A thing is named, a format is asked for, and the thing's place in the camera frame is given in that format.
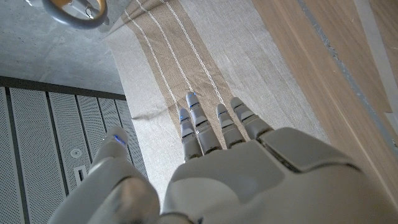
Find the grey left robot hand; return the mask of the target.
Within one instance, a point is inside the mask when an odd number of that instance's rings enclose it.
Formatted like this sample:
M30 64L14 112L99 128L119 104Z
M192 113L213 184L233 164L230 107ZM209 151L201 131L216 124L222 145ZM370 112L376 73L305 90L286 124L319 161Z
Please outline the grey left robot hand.
M184 162L160 200L127 159L123 128L108 131L83 182L51 223L396 223L397 209L354 161L293 128L273 129L239 98L216 115L221 144L196 93L179 111Z

